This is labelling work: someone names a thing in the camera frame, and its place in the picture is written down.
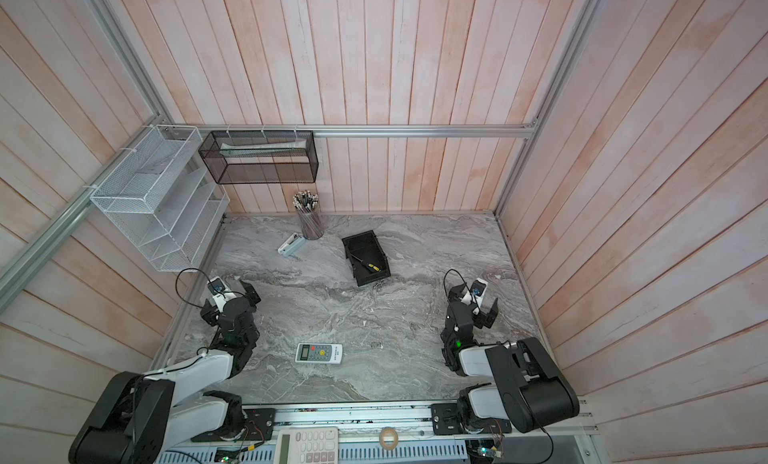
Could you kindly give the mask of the yellow black screwdriver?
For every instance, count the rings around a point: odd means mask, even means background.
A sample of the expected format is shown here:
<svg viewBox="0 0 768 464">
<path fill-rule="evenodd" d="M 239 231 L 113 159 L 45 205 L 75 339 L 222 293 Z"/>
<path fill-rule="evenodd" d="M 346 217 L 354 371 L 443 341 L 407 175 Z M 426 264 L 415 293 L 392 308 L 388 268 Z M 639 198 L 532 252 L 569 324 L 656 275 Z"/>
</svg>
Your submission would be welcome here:
<svg viewBox="0 0 768 464">
<path fill-rule="evenodd" d="M 358 256 L 352 255 L 352 258 L 355 259 L 357 262 L 359 262 L 364 268 L 366 268 L 371 273 L 377 273 L 381 271 L 381 269 L 378 266 L 368 261 L 365 261 Z"/>
</svg>

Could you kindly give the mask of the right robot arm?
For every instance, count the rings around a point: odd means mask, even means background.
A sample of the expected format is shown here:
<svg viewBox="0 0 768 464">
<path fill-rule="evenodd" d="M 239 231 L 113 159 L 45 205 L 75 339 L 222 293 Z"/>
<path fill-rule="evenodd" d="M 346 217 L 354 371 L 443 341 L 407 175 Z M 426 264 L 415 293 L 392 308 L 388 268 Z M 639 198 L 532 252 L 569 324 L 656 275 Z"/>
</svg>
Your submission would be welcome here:
<svg viewBox="0 0 768 464">
<path fill-rule="evenodd" d="M 576 392 L 536 337 L 482 344 L 476 329 L 491 328 L 498 303 L 481 308 L 486 283 L 461 284 L 446 292 L 448 301 L 440 338 L 446 366 L 461 377 L 491 381 L 462 390 L 456 421 L 462 430 L 503 431 L 503 422 L 521 433 L 543 429 L 581 412 Z"/>
</svg>

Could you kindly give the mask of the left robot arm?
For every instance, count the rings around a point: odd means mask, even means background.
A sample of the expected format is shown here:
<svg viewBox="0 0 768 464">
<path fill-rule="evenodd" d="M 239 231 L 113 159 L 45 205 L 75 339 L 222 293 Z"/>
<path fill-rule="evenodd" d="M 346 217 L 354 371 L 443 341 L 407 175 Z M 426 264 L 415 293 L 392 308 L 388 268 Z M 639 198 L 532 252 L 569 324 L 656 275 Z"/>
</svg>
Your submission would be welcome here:
<svg viewBox="0 0 768 464">
<path fill-rule="evenodd" d="M 260 298 L 236 291 L 225 297 L 203 305 L 201 316 L 216 332 L 195 357 L 111 379 L 69 449 L 70 462 L 152 463 L 204 433 L 229 441 L 247 435 L 241 397 L 211 387 L 238 375 L 252 356 Z"/>
</svg>

